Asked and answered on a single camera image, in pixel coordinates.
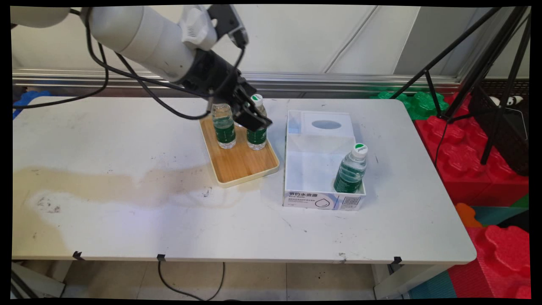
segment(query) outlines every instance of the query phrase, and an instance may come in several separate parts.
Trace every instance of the tissue box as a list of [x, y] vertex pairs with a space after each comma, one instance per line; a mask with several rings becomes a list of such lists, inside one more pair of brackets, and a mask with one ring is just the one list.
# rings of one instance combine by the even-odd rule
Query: tissue box
[[365, 181], [353, 194], [333, 188], [340, 163], [355, 143], [348, 113], [288, 111], [283, 206], [359, 210]]

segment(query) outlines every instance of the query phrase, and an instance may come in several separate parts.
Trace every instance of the tripod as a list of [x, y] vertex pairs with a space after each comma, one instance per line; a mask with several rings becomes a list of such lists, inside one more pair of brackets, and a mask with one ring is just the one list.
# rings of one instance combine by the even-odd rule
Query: tripod
[[[440, 119], [446, 120], [446, 126], [444, 127], [441, 143], [442, 143], [442, 140], [444, 139], [444, 134], [446, 133], [446, 127], [448, 126], [448, 124], [453, 123], [460, 119], [478, 116], [484, 113], [495, 112], [494, 122], [491, 126], [491, 131], [488, 135], [487, 143], [484, 148], [482, 158], [480, 160], [480, 163], [483, 165], [487, 163], [487, 159], [489, 157], [491, 147], [493, 146], [493, 143], [495, 141], [495, 135], [496, 135], [497, 129], [499, 127], [501, 120], [503, 119], [505, 110], [507, 109], [506, 102], [508, 101], [508, 96], [510, 95], [514, 81], [516, 79], [516, 76], [518, 75], [519, 66], [525, 54], [525, 50], [527, 49], [529, 38], [531, 37], [531, 13], [529, 13], [529, 15], [527, 16], [527, 19], [526, 19], [527, 25], [525, 26], [525, 29], [523, 31], [523, 36], [521, 37], [521, 42], [519, 44], [518, 51], [516, 52], [514, 62], [512, 64], [512, 68], [508, 75], [508, 81], [506, 83], [504, 93], [501, 96], [500, 104], [496, 108], [483, 110], [478, 113], [470, 113], [468, 115], [459, 116], [455, 118], [453, 117], [457, 109], [461, 107], [461, 104], [463, 103], [465, 96], [470, 91], [472, 91], [475, 87], [477, 90], [480, 90], [483, 98], [487, 99], [490, 103], [493, 103], [493, 101], [489, 98], [487, 93], [485, 93], [485, 91], [479, 86], [480, 81], [484, 79], [484, 77], [487, 75], [487, 73], [489, 72], [489, 69], [491, 68], [495, 60], [499, 57], [502, 50], [506, 47], [506, 45], [508, 44], [512, 36], [517, 31], [514, 29], [516, 28], [519, 29], [518, 24], [520, 23], [521, 17], [527, 10], [527, 7], [515, 7], [514, 10], [510, 13], [510, 15], [508, 16], [508, 19], [502, 25], [501, 29], [496, 34], [495, 38], [491, 41], [489, 46], [478, 58], [476, 63], [473, 65], [472, 69], [467, 74], [456, 98], [454, 99], [454, 101], [452, 102], [452, 104], [450, 105], [446, 113], [444, 114], [442, 113], [442, 110], [438, 104], [435, 88], [431, 80], [431, 75], [429, 74], [429, 69], [431, 69], [435, 64], [437, 64], [442, 58], [444, 58], [448, 53], [450, 53], [450, 51], [452, 51], [455, 47], [457, 47], [457, 45], [459, 45], [463, 40], [465, 40], [465, 38], [467, 38], [470, 34], [476, 31], [477, 28], [479, 28], [482, 24], [484, 24], [489, 18], [491, 18], [500, 9], [501, 7], [492, 8], [489, 12], [483, 15], [476, 23], [474, 23], [469, 29], [467, 29], [467, 31], [465, 31], [454, 42], [452, 42], [452, 44], [450, 44], [446, 49], [444, 49], [436, 58], [431, 60], [425, 67], [423, 67], [421, 71], [419, 71], [416, 75], [414, 75], [414, 77], [411, 80], [409, 80], [403, 87], [401, 87], [399, 91], [395, 92], [395, 94], [390, 97], [390, 99], [397, 98], [408, 87], [410, 87], [415, 81], [417, 81], [420, 77], [425, 75], [425, 78], [427, 79], [427, 84], [429, 86], [429, 90], [431, 92], [431, 96], [433, 98], [433, 102], [435, 103], [437, 117]], [[436, 161], [437, 161], [436, 158], [438, 156], [438, 147], [437, 147], [437, 152], [436, 152], [437, 155], [435, 156], [435, 166], [436, 166]]]

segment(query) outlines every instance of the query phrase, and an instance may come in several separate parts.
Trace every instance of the water bottle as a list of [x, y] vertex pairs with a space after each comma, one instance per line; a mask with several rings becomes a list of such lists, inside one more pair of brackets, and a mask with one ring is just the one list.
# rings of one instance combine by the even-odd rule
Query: water bottle
[[362, 143], [356, 143], [352, 151], [348, 153], [340, 164], [337, 177], [333, 187], [339, 193], [355, 193], [362, 185], [362, 178], [365, 175], [367, 163], [367, 146]]
[[[256, 108], [264, 116], [267, 116], [267, 111], [263, 107], [263, 98], [259, 94], [255, 94], [251, 97], [252, 101], [256, 105]], [[260, 128], [256, 131], [250, 131], [247, 129], [247, 144], [253, 150], [260, 150], [266, 146], [267, 143], [267, 128]]]
[[235, 128], [230, 106], [228, 104], [213, 104], [211, 116], [218, 145], [224, 149], [234, 147], [236, 143]]

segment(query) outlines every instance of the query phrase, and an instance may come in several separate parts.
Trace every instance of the floor tile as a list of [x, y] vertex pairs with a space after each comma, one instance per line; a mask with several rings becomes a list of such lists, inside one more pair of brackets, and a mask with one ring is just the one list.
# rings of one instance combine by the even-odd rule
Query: floor tile
[[136, 298], [148, 264], [78, 260], [66, 275], [62, 297]]
[[[158, 276], [158, 263], [149, 263], [141, 284], [139, 299], [193, 300], [168, 289]], [[165, 262], [162, 275], [169, 285], [203, 299], [210, 298], [218, 289], [222, 277], [222, 263]], [[285, 264], [226, 263], [224, 284], [216, 301], [286, 300]]]
[[289, 301], [374, 300], [368, 264], [288, 264]]

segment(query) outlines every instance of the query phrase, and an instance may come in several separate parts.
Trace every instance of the wooden tray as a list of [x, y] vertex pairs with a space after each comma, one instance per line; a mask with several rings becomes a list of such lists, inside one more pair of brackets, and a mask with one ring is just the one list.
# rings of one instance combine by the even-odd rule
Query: wooden tray
[[263, 149], [252, 150], [247, 145], [247, 129], [235, 126], [237, 143], [231, 149], [223, 149], [216, 141], [211, 117], [201, 119], [199, 123], [212, 169], [221, 187], [234, 186], [279, 170], [279, 159], [269, 141]]

